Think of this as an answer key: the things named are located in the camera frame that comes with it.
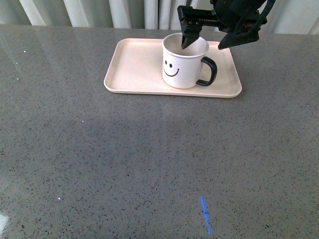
gray countertop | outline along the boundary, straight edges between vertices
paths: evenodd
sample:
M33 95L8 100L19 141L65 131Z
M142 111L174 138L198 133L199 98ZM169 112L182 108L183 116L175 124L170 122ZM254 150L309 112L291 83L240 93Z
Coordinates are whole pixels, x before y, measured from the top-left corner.
M3 238L318 238L319 36L233 47L232 99L106 90L172 32L0 26Z

plastic tray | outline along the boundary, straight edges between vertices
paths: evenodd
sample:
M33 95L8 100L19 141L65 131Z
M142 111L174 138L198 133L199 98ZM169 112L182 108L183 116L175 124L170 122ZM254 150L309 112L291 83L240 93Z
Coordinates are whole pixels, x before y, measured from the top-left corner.
M104 79L105 87L114 93L232 98L242 90L229 49L218 50L219 42L208 42L206 56L217 64L217 76L208 87L176 89L162 78L162 39L128 38L115 49ZM204 64L201 79L208 80L210 69Z

smiley face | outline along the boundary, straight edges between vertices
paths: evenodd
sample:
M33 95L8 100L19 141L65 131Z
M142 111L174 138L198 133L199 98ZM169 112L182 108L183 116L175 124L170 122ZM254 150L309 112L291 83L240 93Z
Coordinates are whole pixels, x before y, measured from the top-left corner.
M166 70L165 70L165 65L164 65L164 63L163 63L163 69L164 69L165 74L167 74L167 75L170 76L170 77L176 76L176 75L178 74L179 69L177 69L177 72L176 72L175 74L169 75L169 74L166 72Z

curtain fold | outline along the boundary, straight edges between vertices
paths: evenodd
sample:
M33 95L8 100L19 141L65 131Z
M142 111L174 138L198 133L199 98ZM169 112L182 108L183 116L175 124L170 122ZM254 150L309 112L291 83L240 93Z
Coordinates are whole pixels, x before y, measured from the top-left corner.
M0 0L0 24L179 30L179 5L212 10L209 0ZM319 34L319 1L276 0L267 19L261 33Z

black mug handle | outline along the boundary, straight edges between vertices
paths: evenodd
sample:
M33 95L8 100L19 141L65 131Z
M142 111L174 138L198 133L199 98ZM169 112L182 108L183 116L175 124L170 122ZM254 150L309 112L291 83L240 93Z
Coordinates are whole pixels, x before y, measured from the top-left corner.
M217 65L212 59L208 58L207 56L204 56L200 61L203 63L206 63L210 67L211 75L210 75L209 81L198 80L196 84L199 86L210 86L211 83L213 83L214 80L216 79Z

